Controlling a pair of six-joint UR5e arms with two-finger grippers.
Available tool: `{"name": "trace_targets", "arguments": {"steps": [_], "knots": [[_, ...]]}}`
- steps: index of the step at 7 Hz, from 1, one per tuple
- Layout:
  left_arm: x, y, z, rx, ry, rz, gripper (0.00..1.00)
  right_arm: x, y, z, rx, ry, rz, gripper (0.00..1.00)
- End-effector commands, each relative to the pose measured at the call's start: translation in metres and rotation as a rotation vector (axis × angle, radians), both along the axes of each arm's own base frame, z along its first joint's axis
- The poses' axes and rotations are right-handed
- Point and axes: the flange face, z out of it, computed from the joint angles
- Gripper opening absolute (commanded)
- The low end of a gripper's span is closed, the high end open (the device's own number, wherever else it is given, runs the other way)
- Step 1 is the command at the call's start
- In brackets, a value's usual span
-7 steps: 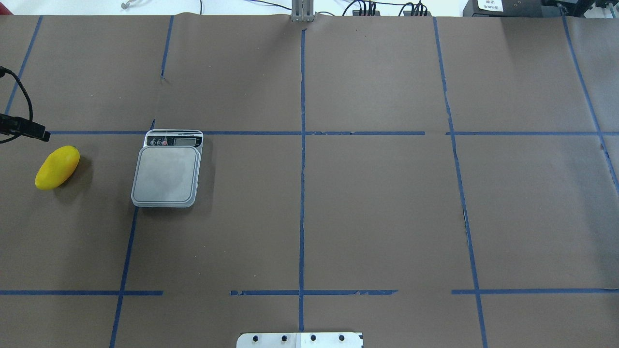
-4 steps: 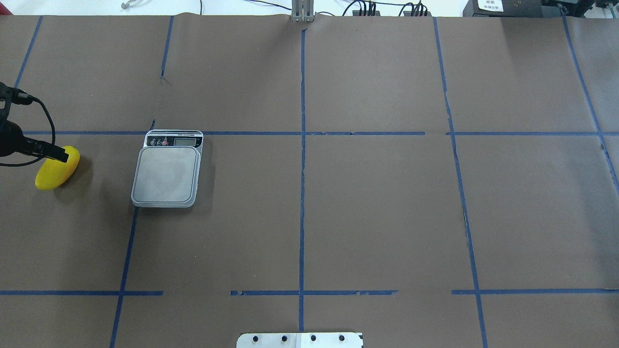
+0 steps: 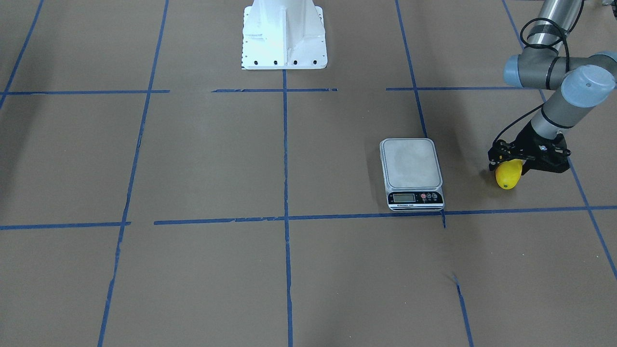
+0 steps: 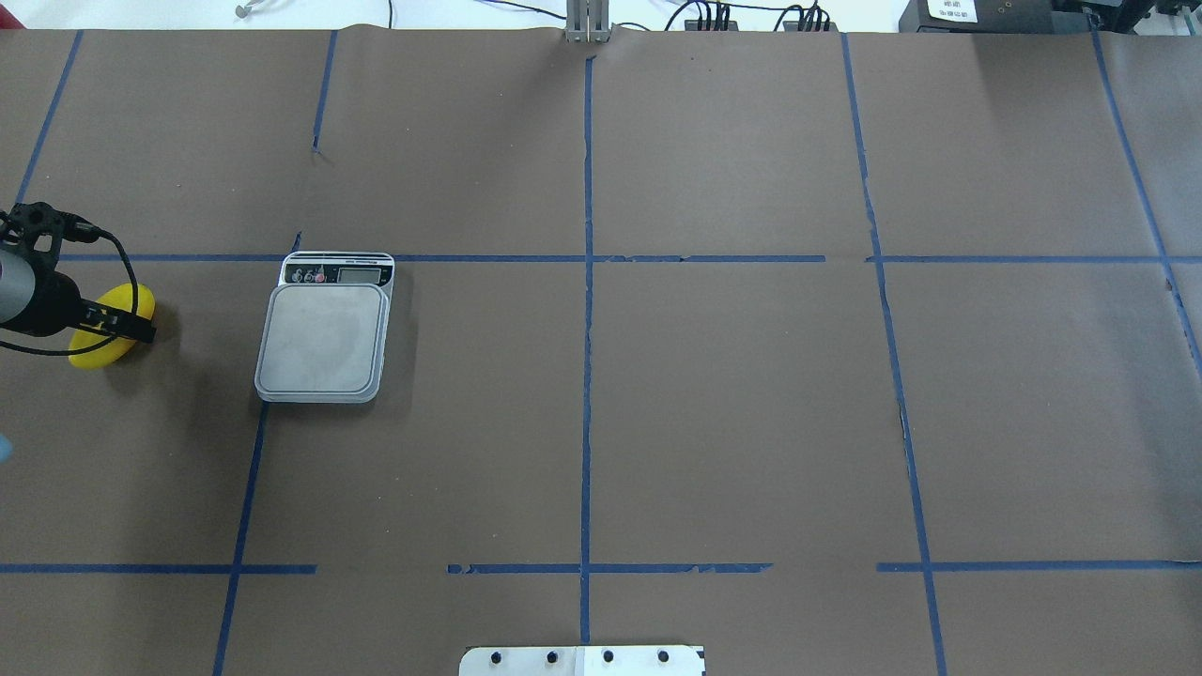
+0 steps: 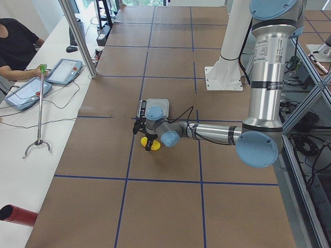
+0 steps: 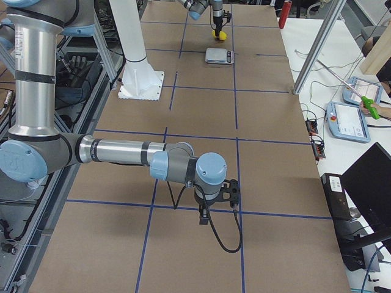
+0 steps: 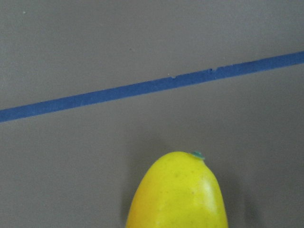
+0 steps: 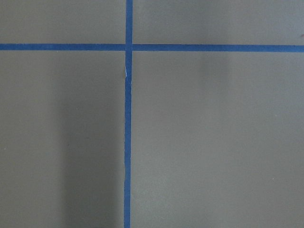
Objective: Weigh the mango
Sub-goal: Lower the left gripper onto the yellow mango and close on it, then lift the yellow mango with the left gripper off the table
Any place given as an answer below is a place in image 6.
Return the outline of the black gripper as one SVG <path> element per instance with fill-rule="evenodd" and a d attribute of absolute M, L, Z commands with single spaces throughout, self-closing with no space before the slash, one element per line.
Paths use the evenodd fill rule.
<path fill-rule="evenodd" d="M 213 17 L 213 24 L 214 24 L 215 39 L 219 40 L 220 39 L 221 29 L 222 29 L 222 26 L 223 26 L 223 17 L 221 17 L 221 16 L 214 16 Z"/>
<path fill-rule="evenodd" d="M 222 191 L 214 194 L 206 194 L 200 186 L 194 188 L 194 198 L 199 204 L 199 224 L 208 225 L 208 211 L 207 208 L 215 203 L 222 203 L 225 201 Z"/>

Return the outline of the operator hand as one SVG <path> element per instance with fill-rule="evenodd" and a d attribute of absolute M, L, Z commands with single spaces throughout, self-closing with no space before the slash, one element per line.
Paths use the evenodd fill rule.
<path fill-rule="evenodd" d="M 381 113 L 381 110 L 380 110 L 380 107 L 379 107 L 378 104 L 373 103 L 373 104 L 371 104 L 371 107 L 374 108 L 374 109 L 376 109 L 376 111 L 378 112 L 378 114 Z M 361 111 L 362 111 L 365 115 L 371 116 L 370 110 L 367 109 L 367 108 L 365 107 L 365 105 L 364 105 L 363 102 L 360 103 L 360 109 L 361 109 Z"/>

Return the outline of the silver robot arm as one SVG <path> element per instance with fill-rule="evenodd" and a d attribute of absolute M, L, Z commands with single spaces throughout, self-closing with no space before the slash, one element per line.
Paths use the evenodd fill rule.
<path fill-rule="evenodd" d="M 200 222 L 211 223 L 210 206 L 222 201 L 226 185 L 221 155 L 196 157 L 187 143 L 96 139 L 55 128 L 57 36 L 93 36 L 93 2 L 7 1 L 6 7 L 15 28 L 16 122 L 1 145 L 1 170 L 27 183 L 92 161 L 147 166 L 156 179 L 193 187 Z"/>
<path fill-rule="evenodd" d="M 213 36 L 216 40 L 223 41 L 226 39 L 225 33 L 222 31 L 223 28 L 223 2 L 221 0 L 179 0 L 178 1 L 186 10 L 189 11 L 189 15 L 193 20 L 198 20 L 202 13 L 209 7 L 213 13 Z"/>

